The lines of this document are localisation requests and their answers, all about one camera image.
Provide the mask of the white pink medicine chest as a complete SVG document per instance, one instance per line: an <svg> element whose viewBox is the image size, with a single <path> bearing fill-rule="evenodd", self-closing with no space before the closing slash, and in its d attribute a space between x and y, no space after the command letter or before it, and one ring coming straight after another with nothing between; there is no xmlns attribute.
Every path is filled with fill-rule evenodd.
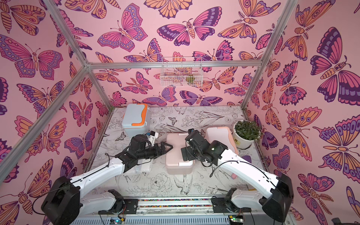
<svg viewBox="0 0 360 225"><path fill-rule="evenodd" d="M236 155L239 154L229 127L209 127L206 129L205 133L205 138L209 143L219 141L226 145Z"/></svg>

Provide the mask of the beige pink first aid box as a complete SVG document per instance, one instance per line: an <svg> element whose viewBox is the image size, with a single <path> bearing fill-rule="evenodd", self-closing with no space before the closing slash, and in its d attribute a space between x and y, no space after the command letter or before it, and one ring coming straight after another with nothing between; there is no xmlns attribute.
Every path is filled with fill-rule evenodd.
<svg viewBox="0 0 360 225"><path fill-rule="evenodd" d="M166 154L166 170L169 175L187 175L193 171L193 161L184 161L181 149L185 147L187 133L169 133L166 143L173 148Z"/></svg>

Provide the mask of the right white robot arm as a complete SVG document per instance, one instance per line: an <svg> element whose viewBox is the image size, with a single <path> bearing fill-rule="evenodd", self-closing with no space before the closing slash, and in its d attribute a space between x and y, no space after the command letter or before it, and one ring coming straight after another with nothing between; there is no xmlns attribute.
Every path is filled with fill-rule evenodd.
<svg viewBox="0 0 360 225"><path fill-rule="evenodd" d="M214 171L225 169L255 188L247 192L229 191L230 205L261 209L271 219L284 223L294 198L292 180L285 174L277 176L264 171L238 156L229 128L215 127L213 130L207 140L198 130L189 129L186 150L195 159L210 163Z"/></svg>

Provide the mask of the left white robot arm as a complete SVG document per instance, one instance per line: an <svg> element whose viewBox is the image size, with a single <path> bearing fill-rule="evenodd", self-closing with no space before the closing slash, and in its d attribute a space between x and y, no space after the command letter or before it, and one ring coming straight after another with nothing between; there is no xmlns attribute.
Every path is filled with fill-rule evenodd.
<svg viewBox="0 0 360 225"><path fill-rule="evenodd" d="M41 210L54 225L69 225L78 216L94 212L123 213L124 197L114 189L92 197L86 195L111 178L138 166L140 160L156 159L172 149L173 146L166 142L154 143L147 135L136 135L123 151L109 156L105 164L78 176L58 178L47 193Z"/></svg>

